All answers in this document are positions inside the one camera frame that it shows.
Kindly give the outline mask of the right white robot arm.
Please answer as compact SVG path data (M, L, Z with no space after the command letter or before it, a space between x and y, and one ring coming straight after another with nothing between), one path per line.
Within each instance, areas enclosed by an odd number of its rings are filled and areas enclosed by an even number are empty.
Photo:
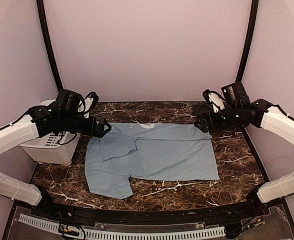
M217 111L214 107L214 104L201 102L194 109L196 115L194 124L204 133L217 128L235 129L253 125L281 137L294 146L294 118L285 113L279 105L258 99L244 105L234 102ZM260 211L261 203L268 203L292 194L294 194L294 171L253 190L252 198L242 205L242 213L252 217Z

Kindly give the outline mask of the black pinstriped shirt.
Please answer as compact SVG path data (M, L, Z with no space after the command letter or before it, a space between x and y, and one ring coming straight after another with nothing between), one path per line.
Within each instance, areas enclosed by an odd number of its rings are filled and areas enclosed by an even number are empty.
M213 111L212 105L206 102L198 102L193 105L193 111L195 116L199 116L204 113L210 113Z

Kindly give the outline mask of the light blue garment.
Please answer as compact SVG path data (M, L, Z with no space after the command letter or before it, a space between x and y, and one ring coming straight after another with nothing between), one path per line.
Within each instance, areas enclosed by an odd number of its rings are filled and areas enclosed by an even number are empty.
M115 199L133 195L130 178L218 181L211 135L192 124L112 123L90 139L85 158L89 191Z

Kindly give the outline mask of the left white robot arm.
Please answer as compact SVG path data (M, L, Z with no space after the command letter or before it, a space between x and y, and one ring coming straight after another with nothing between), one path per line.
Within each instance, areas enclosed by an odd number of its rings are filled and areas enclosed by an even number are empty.
M0 155L9 150L45 137L51 133L70 132L102 138L111 130L111 125L105 120L74 110L54 106L35 106L26 111L21 118L0 128ZM57 214L57 206L48 199L45 190L40 190L33 184L22 182L0 172L0 195L37 206L46 218Z

